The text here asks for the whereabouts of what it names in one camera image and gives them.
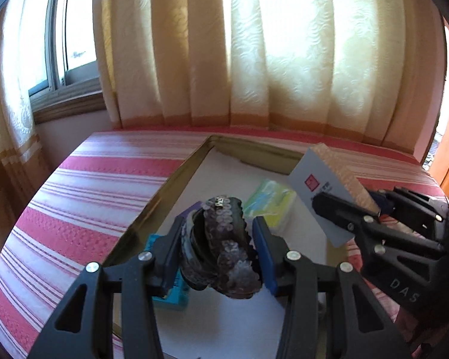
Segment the beige patterned card box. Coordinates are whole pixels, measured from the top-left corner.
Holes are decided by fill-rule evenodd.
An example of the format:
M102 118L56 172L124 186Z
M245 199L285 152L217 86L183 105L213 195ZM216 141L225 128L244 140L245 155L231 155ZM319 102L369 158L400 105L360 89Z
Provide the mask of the beige patterned card box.
M288 176L288 182L334 247L344 245L353 238L353 235L315 212L312 199L317 194L321 192L330 194L374 215L380 212L375 200L347 167L345 161L323 143L308 148Z

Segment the orange wooden wardrobe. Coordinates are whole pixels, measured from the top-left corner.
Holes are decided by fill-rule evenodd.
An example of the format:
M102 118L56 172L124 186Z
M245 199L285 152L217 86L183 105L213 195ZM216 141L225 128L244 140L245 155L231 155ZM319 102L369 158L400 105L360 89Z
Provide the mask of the orange wooden wardrobe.
M429 174L449 198L449 122L429 169Z

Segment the white paper tin lining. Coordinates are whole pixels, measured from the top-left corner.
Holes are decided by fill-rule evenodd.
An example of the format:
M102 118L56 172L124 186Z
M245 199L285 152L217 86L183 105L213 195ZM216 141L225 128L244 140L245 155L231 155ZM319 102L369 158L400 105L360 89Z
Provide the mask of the white paper tin lining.
M204 158L172 212L218 195L248 199L271 172L245 165L213 148ZM174 358L275 358L284 327L284 298L257 281L251 263L226 241L217 258L218 275L233 288L258 290L252 298L231 298L211 286L191 291L185 310L158 308L158 332Z

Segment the purple cube block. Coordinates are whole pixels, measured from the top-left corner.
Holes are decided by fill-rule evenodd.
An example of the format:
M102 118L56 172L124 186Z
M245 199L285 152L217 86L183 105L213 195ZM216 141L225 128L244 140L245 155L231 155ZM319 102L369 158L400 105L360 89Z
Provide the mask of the purple cube block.
M183 211L183 213L181 213L182 217L184 219L188 219L189 215L194 214L195 212L197 212L200 208L202 207L202 202L198 201L196 203L194 203L193 205L191 205L189 208L187 208L187 210Z

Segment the red striped bed cover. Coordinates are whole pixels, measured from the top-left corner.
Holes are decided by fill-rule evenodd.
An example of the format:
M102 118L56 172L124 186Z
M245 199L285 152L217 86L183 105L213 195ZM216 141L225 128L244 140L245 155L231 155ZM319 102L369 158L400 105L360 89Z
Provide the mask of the red striped bed cover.
M25 358L84 265L102 262L211 129L96 132L51 174L0 254L0 344ZM178 358L273 358L283 309L208 289L185 310L158 309L165 351Z

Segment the clear plastic floss pick box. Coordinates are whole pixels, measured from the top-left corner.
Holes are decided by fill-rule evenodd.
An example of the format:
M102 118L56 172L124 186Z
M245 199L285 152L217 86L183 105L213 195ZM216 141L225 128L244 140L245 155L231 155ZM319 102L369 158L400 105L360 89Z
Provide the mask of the clear plastic floss pick box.
M297 194L287 185L265 179L243 205L248 224L262 216L273 234L280 234L289 222Z

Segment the gold rectangular tin box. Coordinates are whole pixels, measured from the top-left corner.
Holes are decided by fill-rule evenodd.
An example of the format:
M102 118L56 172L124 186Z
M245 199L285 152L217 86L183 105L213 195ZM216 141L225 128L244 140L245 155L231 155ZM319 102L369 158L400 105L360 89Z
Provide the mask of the gold rectangular tin box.
M368 291L329 246L351 234L318 216L320 192L354 175L325 144L304 154L212 136L193 174L133 248L121 298L125 358L355 358L355 300Z

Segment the left side cream curtain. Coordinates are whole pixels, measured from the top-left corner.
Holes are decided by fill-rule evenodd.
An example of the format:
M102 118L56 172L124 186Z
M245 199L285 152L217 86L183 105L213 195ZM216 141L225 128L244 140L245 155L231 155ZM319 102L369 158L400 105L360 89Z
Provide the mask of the left side cream curtain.
M8 232L51 173L34 126L31 102L16 83L7 84L0 12L0 231Z

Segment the large cream patterned curtain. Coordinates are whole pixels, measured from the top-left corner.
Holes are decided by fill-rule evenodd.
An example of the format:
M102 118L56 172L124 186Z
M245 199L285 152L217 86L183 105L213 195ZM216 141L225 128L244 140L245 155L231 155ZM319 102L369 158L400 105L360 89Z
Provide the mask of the large cream patterned curtain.
M445 77L432 0L92 0L117 128L299 130L424 156Z

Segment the window with metal frame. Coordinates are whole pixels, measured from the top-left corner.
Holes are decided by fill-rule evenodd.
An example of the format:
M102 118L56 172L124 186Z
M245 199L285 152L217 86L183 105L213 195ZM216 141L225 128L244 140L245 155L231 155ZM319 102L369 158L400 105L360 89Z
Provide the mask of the window with metal frame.
M95 53L92 0L23 0L22 77L38 124L105 108Z

